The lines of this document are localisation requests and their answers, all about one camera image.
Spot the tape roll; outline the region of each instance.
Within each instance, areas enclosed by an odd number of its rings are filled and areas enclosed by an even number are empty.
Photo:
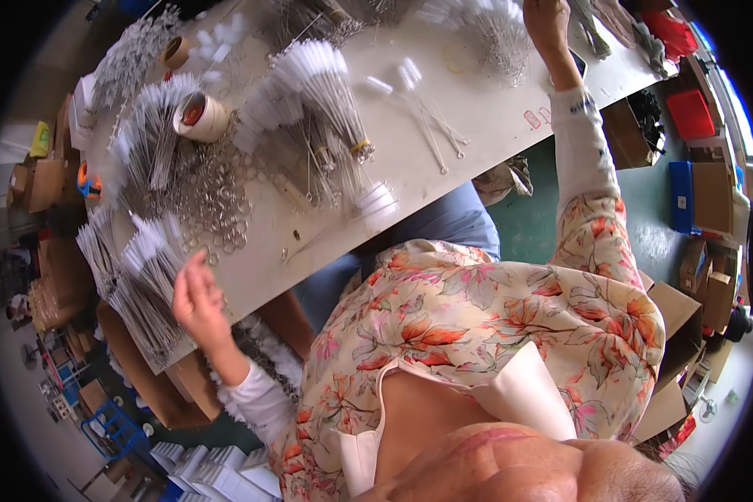
[[[195,141],[217,141],[228,127],[229,113],[223,105],[202,92],[195,92],[181,100],[173,114],[176,134]]]
[[[176,70],[187,62],[192,44],[187,38],[175,37],[162,51],[159,62],[171,70]]]

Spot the red plastic crate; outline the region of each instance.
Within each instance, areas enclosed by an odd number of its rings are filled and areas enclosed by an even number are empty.
[[[666,98],[666,106],[678,128],[678,135],[684,140],[696,140],[716,134],[712,116],[708,113],[708,106],[700,90],[673,94]]]

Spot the woman's hair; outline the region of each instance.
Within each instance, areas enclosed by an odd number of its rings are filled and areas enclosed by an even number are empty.
[[[655,463],[658,464],[664,464],[666,467],[669,467],[675,477],[678,478],[678,482],[680,483],[680,487],[683,490],[683,497],[686,500],[689,500],[692,495],[694,495],[694,492],[697,491],[697,488],[700,486],[700,477],[697,476],[697,474],[694,473],[694,471],[691,469],[691,466],[689,465],[688,458],[685,456],[683,457],[683,464],[682,466],[676,465],[675,462],[672,461],[672,459],[667,462],[664,458],[661,457],[660,452],[658,451],[658,448],[654,448],[650,446],[647,443],[639,443],[635,445],[633,448],[636,449],[639,453],[641,453],[643,456],[649,458]]]

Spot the woman's lap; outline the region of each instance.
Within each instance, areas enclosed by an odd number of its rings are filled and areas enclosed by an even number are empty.
[[[393,226],[390,246],[414,238],[478,247],[499,261],[499,232],[471,182]],[[347,253],[293,287],[292,291],[316,333],[326,324],[357,269],[362,268],[363,278],[371,275],[375,258],[376,255],[371,255],[361,260]]]

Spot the rubber band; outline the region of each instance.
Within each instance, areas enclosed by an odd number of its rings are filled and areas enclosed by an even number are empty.
[[[362,149],[363,146],[370,145],[370,144],[371,144],[371,140],[369,138],[365,138],[361,142],[357,143],[356,145],[348,149],[348,151],[352,154],[356,154]]]

